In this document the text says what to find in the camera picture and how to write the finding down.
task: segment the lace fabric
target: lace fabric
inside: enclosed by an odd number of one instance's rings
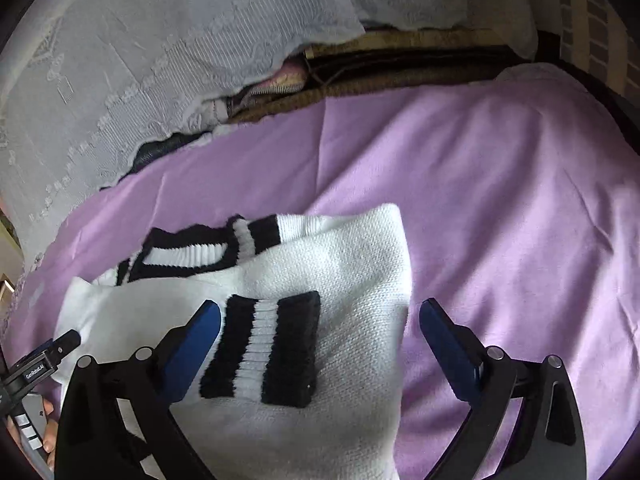
[[[518,11],[483,14],[503,8]],[[356,38],[361,20],[495,26],[517,52],[535,39],[526,0],[36,0],[8,44],[16,56],[0,56],[0,194],[26,268],[141,144],[215,129],[217,98],[304,44]]]
[[[202,103],[273,73],[301,44],[363,32],[350,0],[178,3],[76,0],[2,104],[1,192],[26,268],[142,142],[210,130],[218,119]]]

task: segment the button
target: button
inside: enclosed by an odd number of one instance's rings
[[[30,424],[29,417],[26,416],[26,415],[18,415],[16,417],[14,417],[14,419],[15,419],[15,423],[18,426],[26,426],[26,425]]]
[[[32,438],[29,444],[31,444],[31,449],[40,449],[42,447],[42,441],[38,437]]]
[[[32,436],[36,436],[36,430],[33,428],[33,426],[27,426],[26,428],[22,428],[21,431],[26,438],[31,438]]]

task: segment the robotic arm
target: robotic arm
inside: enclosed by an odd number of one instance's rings
[[[184,395],[184,385],[190,383],[202,362],[192,358],[185,368],[177,365],[182,356],[204,359],[208,350],[194,348],[189,334],[198,331],[202,336],[204,326],[219,328],[218,312],[213,302],[205,302],[187,325],[170,330],[155,349],[138,349],[126,361],[98,364],[90,356],[78,360],[60,417],[56,480],[148,480],[151,477],[140,461],[149,453],[166,480],[215,480],[178,428],[169,405]],[[470,329],[455,325],[434,299],[420,308],[420,328],[454,394],[470,407],[426,480],[472,480],[508,403],[519,397],[523,399],[520,415],[502,461],[490,478],[585,480],[580,416],[559,357],[549,355],[542,363],[533,363],[514,360],[495,346],[485,348]],[[206,332],[211,334],[212,344],[218,331]],[[24,363],[20,370],[24,377]],[[130,400],[146,443],[127,433],[118,398]],[[16,473],[9,478],[36,480],[38,476],[17,448],[8,446],[6,432],[0,433],[4,433],[0,452],[16,472],[22,468],[21,476]]]

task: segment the lavender blanket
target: lavender blanket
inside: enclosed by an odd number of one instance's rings
[[[418,307],[429,296],[515,358],[564,358],[589,478],[599,478],[640,417],[640,158],[565,78],[329,99],[153,163],[62,225],[25,282],[8,358],[52,335],[73,276],[113,267],[152,226],[216,226],[235,213],[357,214],[384,202],[400,206],[414,276],[401,478],[424,478],[466,411],[420,334]]]

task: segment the metal screw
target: metal screw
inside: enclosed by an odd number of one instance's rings
[[[562,359],[557,355],[550,355],[546,360],[553,368],[562,368]]]
[[[142,348],[138,348],[138,350],[136,351],[136,359],[138,361],[146,361],[151,357],[151,354],[153,354],[153,352],[154,351],[148,346],[143,346]]]
[[[496,361],[499,361],[504,357],[502,348],[498,348],[497,346],[489,346],[489,348],[486,349],[486,353],[491,359]]]
[[[93,360],[90,355],[84,355],[78,359],[78,368],[87,368],[92,361]]]

